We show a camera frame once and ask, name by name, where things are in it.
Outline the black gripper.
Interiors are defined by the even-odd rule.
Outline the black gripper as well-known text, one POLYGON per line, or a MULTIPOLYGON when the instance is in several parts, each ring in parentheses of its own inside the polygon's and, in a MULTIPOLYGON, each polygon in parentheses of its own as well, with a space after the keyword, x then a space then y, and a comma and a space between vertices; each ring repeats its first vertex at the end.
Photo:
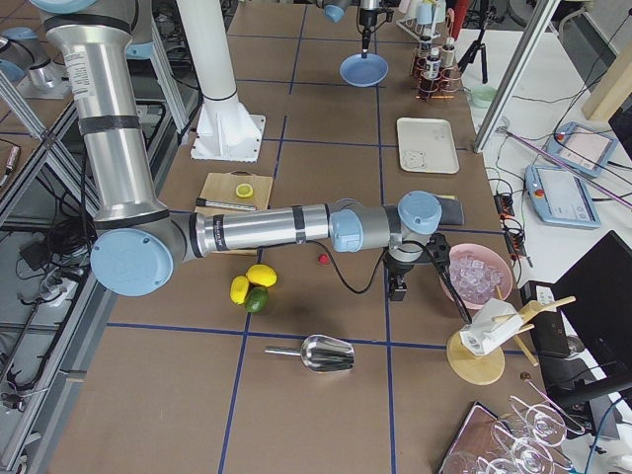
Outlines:
POLYGON ((415 265, 414 257, 404 257, 388 252, 383 259, 388 279, 388 299, 403 301, 407 293, 405 275, 415 265))
POLYGON ((361 32, 361 52, 368 51, 370 31, 377 24, 378 0, 360 0, 358 4, 358 25, 361 32))

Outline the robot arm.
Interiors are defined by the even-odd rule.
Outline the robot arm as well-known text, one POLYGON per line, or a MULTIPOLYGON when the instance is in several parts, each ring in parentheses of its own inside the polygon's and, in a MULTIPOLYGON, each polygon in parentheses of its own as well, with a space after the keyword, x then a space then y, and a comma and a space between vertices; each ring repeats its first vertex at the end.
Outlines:
MULTIPOLYGON (((343 19, 352 2, 349 0, 315 0, 312 1, 312 4, 320 8, 325 17, 332 23, 338 23, 343 19)), ((380 1, 361 0, 358 3, 356 26, 361 36, 360 54, 362 57, 367 56, 371 37, 378 28, 378 18, 386 11, 387 8, 380 1)))
POLYGON ((348 201, 215 214, 179 213, 156 196, 126 62, 151 12, 136 1, 40 1, 46 36, 62 53, 97 185, 98 281, 125 296, 163 286, 183 262, 216 252, 329 239, 339 252, 402 246, 436 232, 441 204, 412 191, 395 205, 348 201))

